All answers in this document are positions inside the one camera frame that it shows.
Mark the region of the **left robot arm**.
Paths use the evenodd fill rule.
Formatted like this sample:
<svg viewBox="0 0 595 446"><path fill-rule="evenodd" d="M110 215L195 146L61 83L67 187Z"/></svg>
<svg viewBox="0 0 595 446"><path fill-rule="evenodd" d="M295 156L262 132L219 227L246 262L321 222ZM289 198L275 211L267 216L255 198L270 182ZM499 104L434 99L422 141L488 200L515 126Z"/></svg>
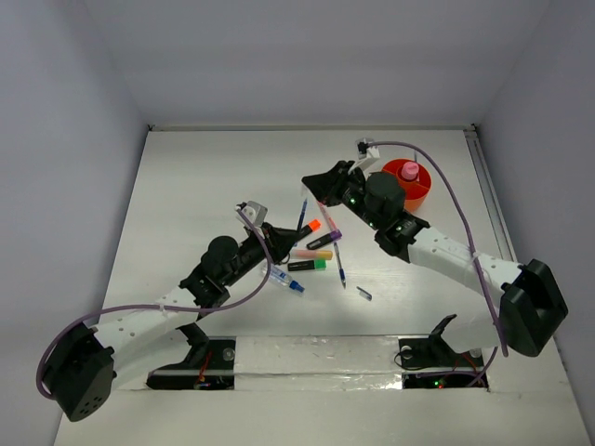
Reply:
<svg viewBox="0 0 595 446"><path fill-rule="evenodd" d="M154 304L114 308L118 318L93 326L81 318L50 343L36 372L36 385L72 422L94 413L111 391L132 376L151 344L182 334L173 348L181 364L194 367L206 355L208 338L197 322L230 308L229 289L259 264L271 271L293 245L311 233L275 228L264 222L242 242L230 236L213 239L200 263L171 292Z"/></svg>

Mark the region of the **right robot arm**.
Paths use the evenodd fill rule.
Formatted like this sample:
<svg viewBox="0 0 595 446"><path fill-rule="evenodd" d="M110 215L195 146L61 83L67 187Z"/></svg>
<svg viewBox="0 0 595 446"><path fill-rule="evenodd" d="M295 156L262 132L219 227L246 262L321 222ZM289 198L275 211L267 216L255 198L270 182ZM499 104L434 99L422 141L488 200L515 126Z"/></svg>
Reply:
<svg viewBox="0 0 595 446"><path fill-rule="evenodd" d="M485 254L442 234L404 208L405 192L386 172L365 175L351 162L305 176L302 184L327 206L345 205L375 232L388 255L433 270L454 282L490 296L496 315L470 321L447 320L428 342L437 363L448 364L461 352L500 343L526 356L538 356L568 314L560 288L547 264L537 259L518 264Z"/></svg>

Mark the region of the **blue cap glue bottle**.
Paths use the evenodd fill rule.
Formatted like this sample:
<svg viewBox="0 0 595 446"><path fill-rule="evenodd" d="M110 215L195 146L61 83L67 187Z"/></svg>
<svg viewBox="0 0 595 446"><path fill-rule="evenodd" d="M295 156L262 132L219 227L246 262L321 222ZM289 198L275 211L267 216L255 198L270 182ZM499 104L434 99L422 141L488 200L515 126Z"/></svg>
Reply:
<svg viewBox="0 0 595 446"><path fill-rule="evenodd" d="M277 286L283 287L284 289L289 290L290 292L298 295L302 295L305 291L305 288L296 281L288 272L280 269L275 265L271 265L268 267L267 265L263 265L261 267L261 273L266 275L269 273L267 282L275 284Z"/></svg>

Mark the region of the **orange cap highlighter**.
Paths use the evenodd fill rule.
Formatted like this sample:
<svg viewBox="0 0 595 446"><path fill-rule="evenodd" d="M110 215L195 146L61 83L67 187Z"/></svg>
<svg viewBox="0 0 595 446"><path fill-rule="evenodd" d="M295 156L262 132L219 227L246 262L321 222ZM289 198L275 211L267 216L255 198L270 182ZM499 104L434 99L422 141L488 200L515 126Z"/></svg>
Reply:
<svg viewBox="0 0 595 446"><path fill-rule="evenodd" d="M308 224L306 224L299 230L299 232L297 233L296 242L300 242L301 240L305 239L307 236L317 231L321 226L322 224L318 219L310 221Z"/></svg>

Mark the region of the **yellow cap translucent highlighter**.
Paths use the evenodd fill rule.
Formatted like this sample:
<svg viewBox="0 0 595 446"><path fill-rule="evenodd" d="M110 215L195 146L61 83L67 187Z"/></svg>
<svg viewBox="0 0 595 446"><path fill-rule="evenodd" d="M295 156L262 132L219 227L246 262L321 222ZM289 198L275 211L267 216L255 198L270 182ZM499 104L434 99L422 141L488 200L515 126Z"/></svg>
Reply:
<svg viewBox="0 0 595 446"><path fill-rule="evenodd" d="M299 259L321 259L332 260L334 253L329 250L307 250L307 249L293 249L290 252L292 258Z"/></svg>

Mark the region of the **pink gel pen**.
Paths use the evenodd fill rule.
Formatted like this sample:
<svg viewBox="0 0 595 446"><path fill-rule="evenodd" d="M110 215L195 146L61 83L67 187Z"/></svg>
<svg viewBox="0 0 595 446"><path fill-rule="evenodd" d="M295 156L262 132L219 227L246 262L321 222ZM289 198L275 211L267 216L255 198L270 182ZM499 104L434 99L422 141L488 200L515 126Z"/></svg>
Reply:
<svg viewBox="0 0 595 446"><path fill-rule="evenodd" d="M320 212L321 212L321 214L324 218L324 221L325 221L326 225L328 226L329 230L330 231L338 231L337 224L335 223L333 218L329 215L326 206L320 202L318 202L317 204L318 204Z"/></svg>

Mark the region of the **green cap highlighter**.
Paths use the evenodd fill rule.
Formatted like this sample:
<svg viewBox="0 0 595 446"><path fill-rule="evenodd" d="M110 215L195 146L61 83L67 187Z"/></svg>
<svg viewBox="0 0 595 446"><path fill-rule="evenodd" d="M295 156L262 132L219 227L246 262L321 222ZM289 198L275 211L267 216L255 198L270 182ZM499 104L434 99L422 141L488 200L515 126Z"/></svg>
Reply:
<svg viewBox="0 0 595 446"><path fill-rule="evenodd" d="M326 261L324 259L309 259L289 262L287 264L288 271L314 271L322 269L326 269Z"/></svg>

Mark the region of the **purple cap highlighter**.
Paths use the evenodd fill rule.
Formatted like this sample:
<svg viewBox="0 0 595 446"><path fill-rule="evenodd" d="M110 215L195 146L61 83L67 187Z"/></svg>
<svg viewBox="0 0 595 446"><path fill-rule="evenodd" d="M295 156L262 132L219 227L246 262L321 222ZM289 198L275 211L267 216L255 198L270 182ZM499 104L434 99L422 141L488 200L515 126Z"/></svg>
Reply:
<svg viewBox="0 0 595 446"><path fill-rule="evenodd" d="M337 240L340 240L341 237L342 237L342 233L340 230L333 230L333 231L330 231L330 232L326 233L325 235L307 243L306 248L311 251L319 250L319 249L322 249L323 247L326 247L329 244L336 242Z"/></svg>

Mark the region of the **blue grip ballpoint pen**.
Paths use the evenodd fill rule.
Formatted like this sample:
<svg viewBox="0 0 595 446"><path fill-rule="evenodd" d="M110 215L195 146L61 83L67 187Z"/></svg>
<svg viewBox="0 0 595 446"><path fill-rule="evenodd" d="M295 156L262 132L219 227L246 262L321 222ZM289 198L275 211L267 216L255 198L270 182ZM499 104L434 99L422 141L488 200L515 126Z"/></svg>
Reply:
<svg viewBox="0 0 595 446"><path fill-rule="evenodd" d="M334 241L333 242L333 247L334 247L335 258L336 258L336 262L337 262L338 275L339 275L339 278L340 278L340 282L341 282L341 285L342 285L343 289L346 289L346 287L347 287L346 275L345 275L345 270L344 270L343 265L342 265L342 261L341 261L341 257L340 257L340 251L339 251L339 247L338 247L337 241Z"/></svg>

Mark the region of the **orange round organizer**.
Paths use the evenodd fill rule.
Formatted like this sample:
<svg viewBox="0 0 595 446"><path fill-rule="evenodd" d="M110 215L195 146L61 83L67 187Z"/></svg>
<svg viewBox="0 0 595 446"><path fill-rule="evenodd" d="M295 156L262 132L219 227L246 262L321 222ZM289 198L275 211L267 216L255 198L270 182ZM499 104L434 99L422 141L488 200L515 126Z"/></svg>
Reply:
<svg viewBox="0 0 595 446"><path fill-rule="evenodd" d="M415 212L425 201L431 189L431 176L429 171L419 164L419 175L416 181L405 181L401 177L403 164L413 160L395 159L389 161L382 167L384 173L397 178L399 185L405 192L404 208L408 212Z"/></svg>

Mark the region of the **blue pen cap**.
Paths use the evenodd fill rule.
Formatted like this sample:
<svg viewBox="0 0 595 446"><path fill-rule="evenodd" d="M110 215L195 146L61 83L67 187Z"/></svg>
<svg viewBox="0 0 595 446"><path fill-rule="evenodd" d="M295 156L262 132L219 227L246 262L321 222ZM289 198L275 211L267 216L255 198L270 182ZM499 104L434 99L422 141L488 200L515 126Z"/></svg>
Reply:
<svg viewBox="0 0 595 446"><path fill-rule="evenodd" d="M372 295L369 292L367 292L366 290L364 290L364 288L357 287L357 290L358 290L359 294L363 298L365 298L367 301L371 301L373 299Z"/></svg>

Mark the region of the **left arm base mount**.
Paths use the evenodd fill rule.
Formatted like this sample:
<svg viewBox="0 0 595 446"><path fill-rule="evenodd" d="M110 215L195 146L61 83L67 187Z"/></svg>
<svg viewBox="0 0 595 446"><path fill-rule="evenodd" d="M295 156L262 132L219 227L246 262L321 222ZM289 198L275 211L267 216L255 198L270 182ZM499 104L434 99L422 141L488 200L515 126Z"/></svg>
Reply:
<svg viewBox="0 0 595 446"><path fill-rule="evenodd" d="M211 339L196 323L178 332L188 345L185 357L151 371L146 386L151 390L233 390L236 339Z"/></svg>

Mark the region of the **aluminium side rail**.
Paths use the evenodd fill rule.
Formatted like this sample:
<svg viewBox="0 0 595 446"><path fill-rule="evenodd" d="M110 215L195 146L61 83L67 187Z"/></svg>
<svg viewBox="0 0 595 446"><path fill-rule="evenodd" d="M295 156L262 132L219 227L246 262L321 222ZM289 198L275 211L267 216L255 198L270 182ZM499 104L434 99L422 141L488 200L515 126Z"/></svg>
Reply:
<svg viewBox="0 0 595 446"><path fill-rule="evenodd" d="M494 310L502 315L502 326L507 333L535 328L548 311L548 296L543 293L542 283L537 275L539 266L535 263L523 266L516 261L479 137L473 129L466 130L464 136L496 237L499 256L495 259L480 256L483 265L476 268L471 254L466 253L467 259L463 262L463 269L457 277L481 301L485 300L485 295L480 279L484 279L490 296L494 299Z"/></svg>

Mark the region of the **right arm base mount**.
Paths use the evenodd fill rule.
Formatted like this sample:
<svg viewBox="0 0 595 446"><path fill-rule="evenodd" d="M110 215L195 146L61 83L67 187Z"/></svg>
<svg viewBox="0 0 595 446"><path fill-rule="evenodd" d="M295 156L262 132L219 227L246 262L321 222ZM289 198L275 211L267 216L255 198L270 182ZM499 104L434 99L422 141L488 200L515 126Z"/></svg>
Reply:
<svg viewBox="0 0 595 446"><path fill-rule="evenodd" d="M482 375L483 354L474 358L470 351L456 353L443 340L445 328L455 317L446 316L427 335L399 340L393 362L403 371L405 389L488 388Z"/></svg>

